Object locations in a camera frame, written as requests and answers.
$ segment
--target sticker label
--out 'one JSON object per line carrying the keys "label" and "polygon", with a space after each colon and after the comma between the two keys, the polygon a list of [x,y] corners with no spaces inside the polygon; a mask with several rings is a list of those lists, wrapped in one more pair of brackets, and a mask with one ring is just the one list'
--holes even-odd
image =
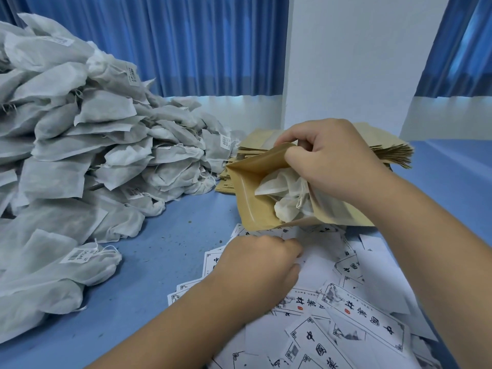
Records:
{"label": "sticker label", "polygon": [[224,136],[224,135],[220,135],[220,147],[221,148],[224,148],[224,149],[227,149],[227,150],[230,150],[231,149],[231,138],[230,137],[227,137],[227,136]]}
{"label": "sticker label", "polygon": [[137,188],[130,188],[127,186],[121,186],[121,191],[123,192],[126,199],[128,199],[128,200],[144,197],[144,195]]}
{"label": "sticker label", "polygon": [[97,248],[74,248],[69,252],[65,258],[60,261],[61,263],[87,263],[92,256],[98,252]]}
{"label": "sticker label", "polygon": [[60,45],[65,45],[66,47],[69,47],[70,45],[73,44],[75,40],[73,39],[68,39],[66,37],[53,37],[53,36],[41,36],[40,39],[46,40],[46,41],[51,41],[53,43],[57,43]]}
{"label": "sticker label", "polygon": [[126,64],[126,74],[128,75],[128,82],[131,86],[140,86],[136,69],[129,63]]}

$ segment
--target white wall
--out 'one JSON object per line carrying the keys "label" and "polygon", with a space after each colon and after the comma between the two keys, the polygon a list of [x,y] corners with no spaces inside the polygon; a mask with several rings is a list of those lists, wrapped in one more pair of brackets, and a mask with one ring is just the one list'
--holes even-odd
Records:
{"label": "white wall", "polygon": [[400,137],[492,140],[492,97],[414,97]]}
{"label": "white wall", "polygon": [[250,133],[255,128],[281,129],[282,96],[202,96],[200,109],[231,129]]}
{"label": "white wall", "polygon": [[448,0],[290,0],[282,126],[344,117],[399,135]]}

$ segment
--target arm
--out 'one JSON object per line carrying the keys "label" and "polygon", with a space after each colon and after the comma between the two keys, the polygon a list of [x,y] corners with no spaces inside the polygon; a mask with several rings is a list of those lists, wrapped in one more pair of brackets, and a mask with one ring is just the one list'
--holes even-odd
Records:
{"label": "arm", "polygon": [[417,187],[391,173],[344,119],[297,124],[287,162],[311,184],[360,209],[380,230],[462,367],[492,367],[492,250]]}
{"label": "arm", "polygon": [[88,369],[200,368],[287,295],[301,251],[296,240],[237,237],[203,281]]}

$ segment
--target blue curtain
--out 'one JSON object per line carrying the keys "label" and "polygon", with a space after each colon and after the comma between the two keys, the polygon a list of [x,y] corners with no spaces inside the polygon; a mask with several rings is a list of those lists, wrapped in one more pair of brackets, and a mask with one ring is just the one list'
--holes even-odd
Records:
{"label": "blue curtain", "polygon": [[449,0],[416,96],[492,96],[492,0]]}
{"label": "blue curtain", "polygon": [[52,18],[116,58],[134,62],[155,92],[282,94],[289,0],[1,0]]}

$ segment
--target blue table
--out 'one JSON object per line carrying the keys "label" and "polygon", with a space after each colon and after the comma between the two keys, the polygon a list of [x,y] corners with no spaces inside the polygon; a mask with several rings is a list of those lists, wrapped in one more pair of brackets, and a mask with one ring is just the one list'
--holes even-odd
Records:
{"label": "blue table", "polygon": [[[413,143],[413,168],[395,173],[420,187],[492,244],[492,142],[431,140]],[[170,203],[147,219],[142,232],[115,245],[123,254],[117,273],[88,288],[88,308],[0,344],[0,368],[82,368],[167,307],[178,283],[201,276],[203,254],[225,243],[240,222],[234,196],[215,192]],[[349,236],[374,233],[351,228]],[[442,343],[433,344],[445,368],[457,367]]]}

